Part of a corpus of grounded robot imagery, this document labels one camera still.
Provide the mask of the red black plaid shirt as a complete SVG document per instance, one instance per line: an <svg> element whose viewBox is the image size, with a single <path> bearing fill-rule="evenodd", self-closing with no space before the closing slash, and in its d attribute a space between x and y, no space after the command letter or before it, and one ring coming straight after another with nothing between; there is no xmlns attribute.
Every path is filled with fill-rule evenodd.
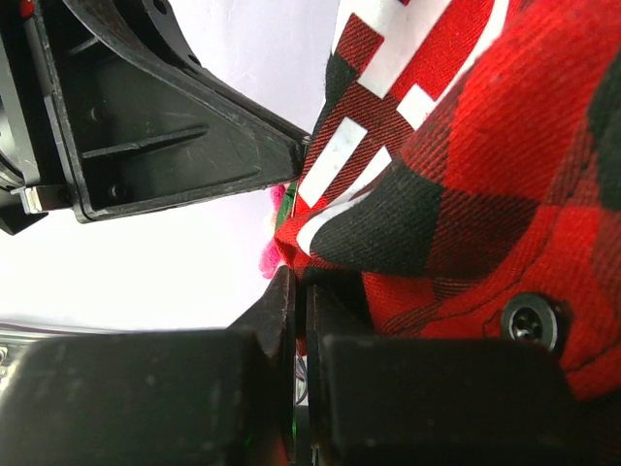
<svg viewBox="0 0 621 466"><path fill-rule="evenodd" d="M620 461L620 5L343 1L296 202L304 282L384 335L546 342Z"/></svg>

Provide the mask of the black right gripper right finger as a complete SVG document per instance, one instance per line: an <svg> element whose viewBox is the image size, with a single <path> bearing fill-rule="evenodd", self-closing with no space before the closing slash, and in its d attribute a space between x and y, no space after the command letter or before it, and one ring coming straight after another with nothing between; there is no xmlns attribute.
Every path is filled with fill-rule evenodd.
<svg viewBox="0 0 621 466"><path fill-rule="evenodd" d="M307 292L310 414L324 465L589 465L562 370L507 340L374 334L338 291Z"/></svg>

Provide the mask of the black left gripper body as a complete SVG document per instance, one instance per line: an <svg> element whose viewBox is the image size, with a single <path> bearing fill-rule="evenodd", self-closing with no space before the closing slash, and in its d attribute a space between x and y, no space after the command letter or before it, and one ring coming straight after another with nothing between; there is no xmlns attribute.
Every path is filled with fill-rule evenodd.
<svg viewBox="0 0 621 466"><path fill-rule="evenodd" d="M71 25L64 1L1 3L1 231L14 236L78 205L58 108L59 56L52 39Z"/></svg>

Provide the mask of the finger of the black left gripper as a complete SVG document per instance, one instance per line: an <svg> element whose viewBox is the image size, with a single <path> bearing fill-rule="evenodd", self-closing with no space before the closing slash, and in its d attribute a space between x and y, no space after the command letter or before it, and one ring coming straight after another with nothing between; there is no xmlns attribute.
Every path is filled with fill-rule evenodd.
<svg viewBox="0 0 621 466"><path fill-rule="evenodd" d="M205 69L166 1L45 1L41 50L51 128L81 222L301 174L307 132Z"/></svg>

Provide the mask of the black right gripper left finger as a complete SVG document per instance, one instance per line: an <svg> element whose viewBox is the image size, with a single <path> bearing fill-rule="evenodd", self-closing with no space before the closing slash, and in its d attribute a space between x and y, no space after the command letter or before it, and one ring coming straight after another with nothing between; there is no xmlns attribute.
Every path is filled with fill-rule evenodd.
<svg viewBox="0 0 621 466"><path fill-rule="evenodd" d="M296 280L224 329L1 328L5 465L288 465Z"/></svg>

